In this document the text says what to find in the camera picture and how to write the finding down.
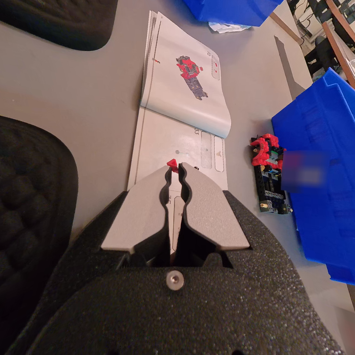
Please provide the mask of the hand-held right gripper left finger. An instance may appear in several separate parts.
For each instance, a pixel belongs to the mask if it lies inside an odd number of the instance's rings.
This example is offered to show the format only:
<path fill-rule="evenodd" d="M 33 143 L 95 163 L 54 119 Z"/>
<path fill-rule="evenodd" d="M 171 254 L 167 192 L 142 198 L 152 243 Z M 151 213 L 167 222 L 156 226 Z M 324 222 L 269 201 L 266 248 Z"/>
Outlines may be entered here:
<path fill-rule="evenodd" d="M 163 166 L 137 182 L 127 193 L 101 244 L 103 250 L 134 253 L 139 243 L 168 224 L 172 169 Z"/>

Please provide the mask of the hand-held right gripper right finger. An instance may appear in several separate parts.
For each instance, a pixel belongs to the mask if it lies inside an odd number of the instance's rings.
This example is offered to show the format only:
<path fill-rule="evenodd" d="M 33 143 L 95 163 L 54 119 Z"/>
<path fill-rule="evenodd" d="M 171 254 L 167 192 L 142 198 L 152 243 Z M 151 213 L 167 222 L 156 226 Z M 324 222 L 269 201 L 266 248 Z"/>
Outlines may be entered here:
<path fill-rule="evenodd" d="M 221 187 L 186 162 L 179 164 L 185 225 L 219 250 L 247 249 L 250 244 Z"/>

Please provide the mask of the red and black lego car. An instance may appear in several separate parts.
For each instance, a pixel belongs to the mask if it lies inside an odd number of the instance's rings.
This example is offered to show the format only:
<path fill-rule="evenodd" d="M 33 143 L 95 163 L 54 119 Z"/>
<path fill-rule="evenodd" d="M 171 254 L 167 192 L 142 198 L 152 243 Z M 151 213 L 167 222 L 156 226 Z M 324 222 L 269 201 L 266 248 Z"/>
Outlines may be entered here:
<path fill-rule="evenodd" d="M 288 215 L 293 209 L 282 189 L 282 165 L 285 149 L 278 137 L 264 134 L 251 138 L 251 165 L 254 168 L 260 212 Z"/>

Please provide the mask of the lego instruction booklet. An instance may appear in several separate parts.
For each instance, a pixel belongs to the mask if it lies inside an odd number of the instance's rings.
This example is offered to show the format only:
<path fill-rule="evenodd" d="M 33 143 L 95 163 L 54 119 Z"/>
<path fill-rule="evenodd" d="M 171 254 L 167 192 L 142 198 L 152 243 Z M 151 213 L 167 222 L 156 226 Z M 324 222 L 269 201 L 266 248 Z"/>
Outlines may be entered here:
<path fill-rule="evenodd" d="M 227 190 L 224 139 L 230 127 L 218 55 L 150 11 L 128 189 L 175 159 Z"/>

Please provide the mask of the black rounded object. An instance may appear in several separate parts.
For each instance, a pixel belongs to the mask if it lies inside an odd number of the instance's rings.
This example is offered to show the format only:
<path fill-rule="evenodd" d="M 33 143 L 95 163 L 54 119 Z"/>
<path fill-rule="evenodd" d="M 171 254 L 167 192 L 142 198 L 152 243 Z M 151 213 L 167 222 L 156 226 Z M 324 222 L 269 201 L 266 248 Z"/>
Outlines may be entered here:
<path fill-rule="evenodd" d="M 0 20 L 66 48 L 95 51 L 109 41 L 117 0 L 1 0 Z"/>
<path fill-rule="evenodd" d="M 1 116 L 1 354 L 26 326 L 68 247 L 77 194 L 76 162 L 64 143 Z"/>

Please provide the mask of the blue divided storage bin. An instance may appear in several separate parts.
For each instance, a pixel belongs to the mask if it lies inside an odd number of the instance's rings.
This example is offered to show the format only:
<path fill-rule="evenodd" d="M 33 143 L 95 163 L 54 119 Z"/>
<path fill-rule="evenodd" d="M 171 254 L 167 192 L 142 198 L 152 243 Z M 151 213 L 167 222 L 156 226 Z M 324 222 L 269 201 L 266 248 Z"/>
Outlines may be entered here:
<path fill-rule="evenodd" d="M 272 118 L 305 257 L 355 283 L 355 91 L 333 69 Z"/>

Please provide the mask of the crumpled white plastic bag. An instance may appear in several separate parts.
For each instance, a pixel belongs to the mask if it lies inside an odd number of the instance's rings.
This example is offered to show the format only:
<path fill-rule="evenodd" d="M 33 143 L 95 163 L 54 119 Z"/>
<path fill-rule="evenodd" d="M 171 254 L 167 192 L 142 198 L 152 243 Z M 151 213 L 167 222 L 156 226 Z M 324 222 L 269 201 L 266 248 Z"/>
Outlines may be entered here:
<path fill-rule="evenodd" d="M 208 22 L 208 25 L 214 32 L 217 32 L 219 34 L 242 32 L 252 27 L 252 26 L 240 25 L 240 24 L 226 24 L 226 23 L 216 23 L 216 22 Z"/>

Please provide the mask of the black office chair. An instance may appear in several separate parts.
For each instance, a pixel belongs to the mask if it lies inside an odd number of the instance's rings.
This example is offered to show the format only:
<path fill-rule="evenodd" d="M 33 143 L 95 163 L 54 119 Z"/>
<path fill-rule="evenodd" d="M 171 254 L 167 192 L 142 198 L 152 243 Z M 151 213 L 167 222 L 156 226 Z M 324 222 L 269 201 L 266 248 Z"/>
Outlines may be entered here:
<path fill-rule="evenodd" d="M 334 69 L 336 66 L 335 53 L 328 38 L 318 36 L 315 40 L 315 48 L 305 57 L 309 73 L 313 76 L 318 70 L 328 68 Z"/>

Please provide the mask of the long brown-edged work table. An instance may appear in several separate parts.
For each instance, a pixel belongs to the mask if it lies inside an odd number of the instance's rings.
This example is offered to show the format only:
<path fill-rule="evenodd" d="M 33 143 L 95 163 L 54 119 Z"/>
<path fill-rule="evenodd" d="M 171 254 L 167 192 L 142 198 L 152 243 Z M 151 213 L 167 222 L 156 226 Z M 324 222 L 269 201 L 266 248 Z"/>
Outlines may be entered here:
<path fill-rule="evenodd" d="M 340 13 L 338 7 L 335 5 L 334 1 L 326 0 L 326 4 L 331 11 L 332 15 L 339 21 L 342 28 L 345 32 L 351 37 L 351 39 L 355 40 L 355 34 L 353 29 L 350 27 L 346 18 Z M 345 42 L 339 37 L 339 35 L 331 29 L 327 22 L 322 23 L 322 28 L 328 38 L 331 47 L 336 55 L 336 58 L 341 65 L 344 75 L 349 82 L 349 85 L 352 88 L 355 88 L 355 75 L 354 75 L 354 67 L 350 63 L 354 62 L 354 53 L 348 48 Z"/>

